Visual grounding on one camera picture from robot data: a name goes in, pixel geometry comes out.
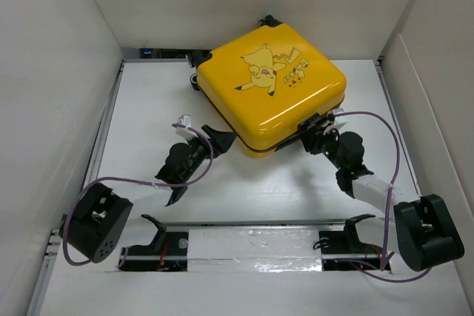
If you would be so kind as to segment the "yellow Pikachu suitcase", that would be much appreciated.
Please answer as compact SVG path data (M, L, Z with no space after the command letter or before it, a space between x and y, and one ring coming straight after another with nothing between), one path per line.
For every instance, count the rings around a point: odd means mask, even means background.
M271 15L255 30L209 52L194 50L186 59L196 70L193 87L253 158L296 140L345 98L342 71Z

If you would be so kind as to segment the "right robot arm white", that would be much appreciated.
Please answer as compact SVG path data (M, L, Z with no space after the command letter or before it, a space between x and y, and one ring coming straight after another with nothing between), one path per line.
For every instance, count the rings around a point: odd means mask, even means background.
M420 272L464 256L464 244L444 200L426 195L404 201L404 193L378 178L364 165L362 137L355 132L312 128L300 137L306 152L325 156L336 168L342 192L384 213L363 214L344 222L342 243L351 252L377 245L401 256Z

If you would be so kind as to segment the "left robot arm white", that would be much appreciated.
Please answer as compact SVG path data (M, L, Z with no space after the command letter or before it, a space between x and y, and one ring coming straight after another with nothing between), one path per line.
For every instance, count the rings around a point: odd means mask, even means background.
M133 203L118 196L107 181L172 190L167 202L176 203L188 186L199 182L209 172L213 161L233 145L235 132L215 130L207 125L198 131L189 125L174 123L177 132L189 134L185 143L174 144L164 166L153 181L105 176L91 181L80 191L67 214L59 235L64 259L71 266L100 263L108 258L124 230Z

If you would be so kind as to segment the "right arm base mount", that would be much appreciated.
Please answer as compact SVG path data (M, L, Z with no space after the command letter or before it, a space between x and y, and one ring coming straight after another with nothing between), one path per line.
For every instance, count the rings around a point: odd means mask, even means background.
M344 222L340 231L322 230L313 250L322 255L322 269L325 272L376 270L381 266L381 247L362 243L356 232L356 223L374 215L363 214Z

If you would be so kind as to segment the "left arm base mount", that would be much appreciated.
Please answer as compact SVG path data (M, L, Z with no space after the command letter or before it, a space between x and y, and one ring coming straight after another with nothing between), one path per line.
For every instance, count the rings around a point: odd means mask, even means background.
M141 217L156 228L147 245L132 245L121 249L118 270L122 272L186 272L188 231L168 231L167 227L148 214Z

